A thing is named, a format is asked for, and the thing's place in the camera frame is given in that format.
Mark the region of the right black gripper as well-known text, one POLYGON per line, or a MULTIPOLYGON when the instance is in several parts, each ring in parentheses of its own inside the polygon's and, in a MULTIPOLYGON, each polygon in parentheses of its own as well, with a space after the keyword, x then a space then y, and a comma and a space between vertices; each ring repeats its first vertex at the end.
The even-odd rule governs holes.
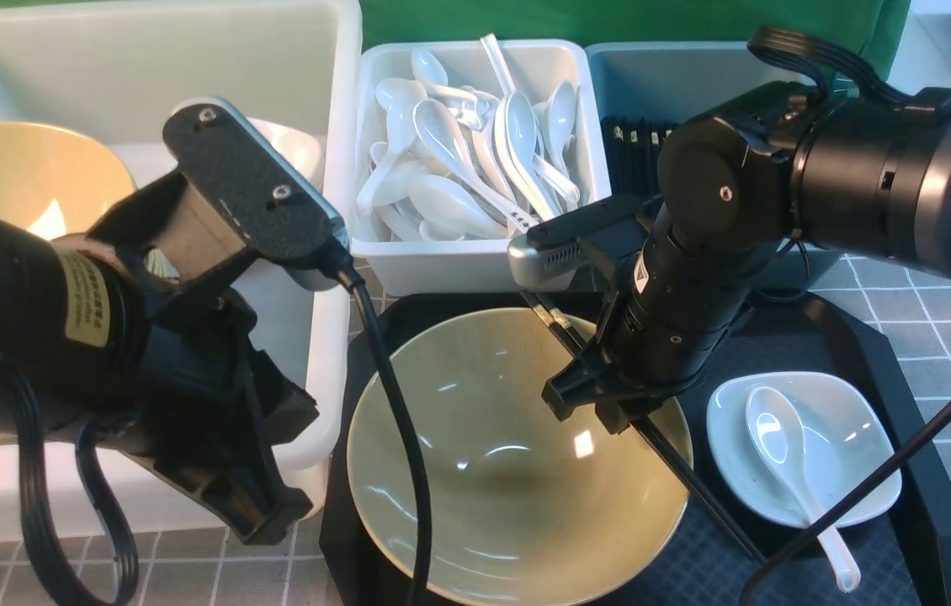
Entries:
POLYGON ((598 332, 545 381, 557 421, 595 404, 610 434, 694 383, 779 245, 779 212, 735 202, 609 197, 576 212, 576 240, 607 269, 598 332))

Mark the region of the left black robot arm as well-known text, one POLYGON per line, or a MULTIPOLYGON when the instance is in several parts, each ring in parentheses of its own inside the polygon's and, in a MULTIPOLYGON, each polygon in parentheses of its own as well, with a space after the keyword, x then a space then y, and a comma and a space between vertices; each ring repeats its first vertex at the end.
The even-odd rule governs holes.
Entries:
POLYGON ((8 383, 32 388, 44 442, 95 423, 121 453, 246 545, 274 545, 311 512, 274 446, 317 418, 313 398, 250 342, 234 281, 282 265, 268 203, 171 172, 83 234, 48 242, 0 220, 0 433, 24 444, 8 383))

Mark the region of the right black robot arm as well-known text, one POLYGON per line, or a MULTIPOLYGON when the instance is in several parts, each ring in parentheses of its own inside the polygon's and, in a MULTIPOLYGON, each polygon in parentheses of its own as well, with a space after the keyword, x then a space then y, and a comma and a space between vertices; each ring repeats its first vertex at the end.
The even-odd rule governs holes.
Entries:
POLYGON ((541 223, 608 281, 594 338, 550 377, 560 421, 591 404, 621 433, 701 375, 783 244, 951 279, 951 88, 910 95, 813 35, 759 28, 748 50, 809 78, 769 82, 680 123, 656 195, 619 194, 541 223))

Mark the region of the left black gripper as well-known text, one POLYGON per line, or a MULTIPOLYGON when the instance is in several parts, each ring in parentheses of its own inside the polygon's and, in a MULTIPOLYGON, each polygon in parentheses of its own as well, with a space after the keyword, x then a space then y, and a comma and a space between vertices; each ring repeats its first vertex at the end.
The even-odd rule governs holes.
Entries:
POLYGON ((236 282, 259 261, 216 234, 220 219, 179 173, 122 200, 88 232, 109 334, 103 404, 110 444, 215 513, 250 547, 278 545, 311 510, 284 483, 273 445, 317 417, 250 333, 236 282))

